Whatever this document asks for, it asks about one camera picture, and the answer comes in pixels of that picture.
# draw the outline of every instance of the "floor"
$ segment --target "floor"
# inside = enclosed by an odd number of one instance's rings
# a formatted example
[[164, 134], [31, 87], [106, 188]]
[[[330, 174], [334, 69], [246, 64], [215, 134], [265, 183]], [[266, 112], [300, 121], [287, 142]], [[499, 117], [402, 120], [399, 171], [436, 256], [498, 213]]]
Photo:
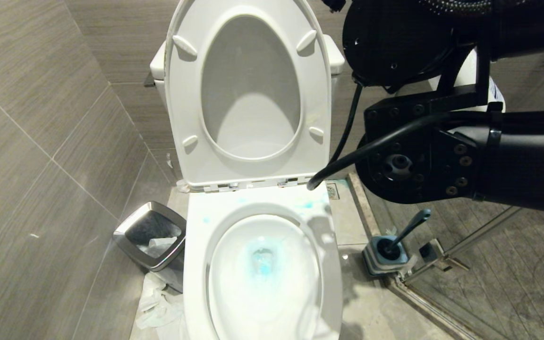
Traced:
[[[385, 234], [401, 230], [419, 209], [432, 209], [428, 223], [405, 239], [411, 253], [434, 237], [448, 249], [507, 207], [465, 198], [411, 205], [370, 192], [367, 198]], [[544, 340], [544, 212], [525, 211], [457, 257], [470, 271], [434, 268], [412, 288], [485, 339]]]
[[[449, 340], [452, 339], [399, 297], [385, 289], [379, 280], [363, 273], [361, 250], [367, 236], [356, 204], [345, 180], [328, 181], [339, 196], [331, 200], [331, 210], [339, 246], [343, 276], [343, 324], [340, 340]], [[188, 194], [173, 189], [168, 206], [184, 217]], [[156, 340], [152, 329], [134, 326], [130, 340]]]

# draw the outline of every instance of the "toilet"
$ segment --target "toilet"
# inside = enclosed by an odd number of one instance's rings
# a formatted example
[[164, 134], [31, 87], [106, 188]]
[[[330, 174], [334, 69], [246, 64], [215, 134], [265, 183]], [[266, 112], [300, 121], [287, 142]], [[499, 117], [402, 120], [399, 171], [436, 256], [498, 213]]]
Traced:
[[306, 0], [181, 0], [151, 63], [190, 185], [192, 340], [337, 340], [343, 295], [326, 187], [344, 59]]

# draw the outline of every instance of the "trash can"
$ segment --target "trash can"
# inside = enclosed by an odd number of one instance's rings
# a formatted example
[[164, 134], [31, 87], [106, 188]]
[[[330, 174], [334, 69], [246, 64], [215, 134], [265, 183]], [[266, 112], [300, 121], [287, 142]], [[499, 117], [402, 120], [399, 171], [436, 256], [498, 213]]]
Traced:
[[134, 211], [112, 234], [127, 256], [183, 292], [186, 220], [158, 202]]

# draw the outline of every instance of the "black hose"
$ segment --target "black hose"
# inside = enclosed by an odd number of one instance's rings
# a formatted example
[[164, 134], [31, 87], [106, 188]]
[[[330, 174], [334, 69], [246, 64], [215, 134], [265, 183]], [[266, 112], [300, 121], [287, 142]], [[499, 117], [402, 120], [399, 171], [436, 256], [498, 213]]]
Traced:
[[316, 174], [312, 176], [312, 178], [308, 181], [308, 190], [316, 189], [316, 187], [318, 187], [318, 185], [320, 185], [320, 183], [322, 183], [322, 181], [324, 181], [326, 177], [334, 174], [337, 171], [347, 168], [348, 166], [356, 163], [357, 161], [360, 161], [361, 159], [368, 157], [371, 153], [373, 153], [373, 151], [379, 149], [380, 147], [400, 140], [406, 135], [413, 133], [419, 129], [447, 120], [453, 115], [457, 116], [459, 115], [458, 112], [459, 111], [441, 112], [432, 114], [430, 116], [421, 117], [419, 119], [413, 120], [410, 123], [402, 125], [391, 133], [388, 133], [372, 142], [363, 145], [361, 148], [356, 149], [354, 152], [348, 153], [348, 155], [345, 155], [345, 157], [342, 157], [341, 159], [338, 159], [337, 161], [328, 164], [326, 167], [323, 168], [323, 170], [316, 172]]
[[356, 90], [354, 91], [354, 98], [352, 98], [352, 107], [349, 109], [349, 116], [348, 116], [348, 122], [346, 123], [346, 128], [343, 130], [343, 135], [341, 136], [341, 140], [339, 140], [339, 145], [337, 145], [337, 149], [335, 149], [335, 153], [333, 153], [333, 157], [331, 157], [329, 164], [333, 163], [334, 161], [337, 161], [337, 159], [339, 158], [339, 155], [341, 155], [341, 151], [343, 151], [343, 147], [348, 141], [349, 132], [352, 129], [352, 124], [354, 123], [354, 117], [356, 116], [356, 108], [358, 107], [358, 100], [360, 99], [360, 93], [362, 93], [362, 85], [356, 84]]

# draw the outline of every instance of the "toilet tank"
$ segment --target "toilet tank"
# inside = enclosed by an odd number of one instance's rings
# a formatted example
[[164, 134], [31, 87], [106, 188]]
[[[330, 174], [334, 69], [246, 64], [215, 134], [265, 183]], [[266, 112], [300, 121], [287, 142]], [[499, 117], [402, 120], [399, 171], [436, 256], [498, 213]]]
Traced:
[[[167, 108], [167, 101], [165, 100], [165, 44], [163, 42], [155, 58], [151, 61], [151, 73], [155, 81], [155, 86], [157, 91], [162, 99], [163, 105]], [[333, 39], [324, 34], [324, 44], [326, 45], [326, 53], [329, 58], [329, 65], [331, 67], [331, 101], [335, 99], [335, 89], [337, 88], [337, 83], [339, 82], [339, 75], [343, 71], [343, 64], [345, 64], [345, 58], [341, 54], [337, 45]]]

